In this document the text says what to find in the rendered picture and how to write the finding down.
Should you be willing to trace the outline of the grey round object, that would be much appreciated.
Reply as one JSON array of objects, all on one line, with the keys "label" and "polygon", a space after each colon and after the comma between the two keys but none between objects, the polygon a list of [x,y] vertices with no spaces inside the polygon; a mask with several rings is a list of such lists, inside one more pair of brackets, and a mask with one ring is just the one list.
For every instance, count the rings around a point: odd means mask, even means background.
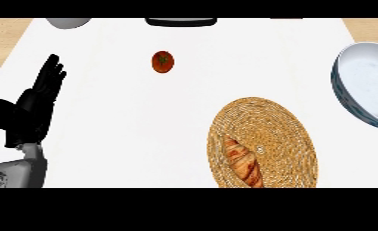
[{"label": "grey round object", "polygon": [[74,29],[83,26],[90,21],[90,19],[89,18],[49,18],[47,21],[58,29]]}]

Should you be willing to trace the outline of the brown croissant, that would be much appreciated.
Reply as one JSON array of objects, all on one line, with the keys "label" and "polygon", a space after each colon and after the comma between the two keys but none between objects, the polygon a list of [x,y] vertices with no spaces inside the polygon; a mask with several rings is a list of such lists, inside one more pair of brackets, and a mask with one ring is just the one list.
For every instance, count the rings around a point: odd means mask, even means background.
[{"label": "brown croissant", "polygon": [[225,136],[225,153],[238,178],[251,188],[261,188],[263,176],[256,154],[229,135]]}]

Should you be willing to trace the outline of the round woven wicker placemat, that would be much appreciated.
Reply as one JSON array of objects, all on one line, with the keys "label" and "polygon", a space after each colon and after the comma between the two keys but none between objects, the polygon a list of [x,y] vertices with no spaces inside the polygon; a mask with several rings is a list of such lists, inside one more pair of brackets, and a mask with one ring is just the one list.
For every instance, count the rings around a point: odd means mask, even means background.
[{"label": "round woven wicker placemat", "polygon": [[230,102],[210,126],[207,155],[220,187],[251,188],[238,178],[225,153],[229,135],[256,154],[264,188],[315,188],[318,159],[309,133],[292,113],[273,101],[248,97]]}]

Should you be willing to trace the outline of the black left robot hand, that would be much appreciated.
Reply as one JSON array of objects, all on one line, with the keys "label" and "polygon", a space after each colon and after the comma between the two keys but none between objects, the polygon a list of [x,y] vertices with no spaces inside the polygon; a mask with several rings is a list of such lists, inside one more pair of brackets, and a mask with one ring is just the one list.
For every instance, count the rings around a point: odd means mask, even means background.
[{"label": "black left robot hand", "polygon": [[59,56],[52,54],[34,85],[22,92],[16,103],[0,99],[0,129],[6,131],[6,148],[16,148],[24,143],[40,143],[46,138],[65,76]]}]

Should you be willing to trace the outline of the red bell pepper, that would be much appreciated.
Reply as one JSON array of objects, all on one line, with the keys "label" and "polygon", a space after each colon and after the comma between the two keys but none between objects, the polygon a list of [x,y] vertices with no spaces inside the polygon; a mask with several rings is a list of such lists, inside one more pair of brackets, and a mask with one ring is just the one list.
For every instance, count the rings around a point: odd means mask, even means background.
[{"label": "red bell pepper", "polygon": [[173,55],[167,51],[158,51],[152,56],[152,68],[158,73],[167,73],[174,66]]}]

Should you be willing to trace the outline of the blue and white bowl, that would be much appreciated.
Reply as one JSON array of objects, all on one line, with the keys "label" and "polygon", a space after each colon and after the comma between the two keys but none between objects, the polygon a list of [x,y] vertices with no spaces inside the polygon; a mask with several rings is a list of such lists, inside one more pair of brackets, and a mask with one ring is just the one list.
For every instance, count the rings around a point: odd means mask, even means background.
[{"label": "blue and white bowl", "polygon": [[378,43],[360,42],[343,49],[332,65],[331,84],[343,107],[378,128]]}]

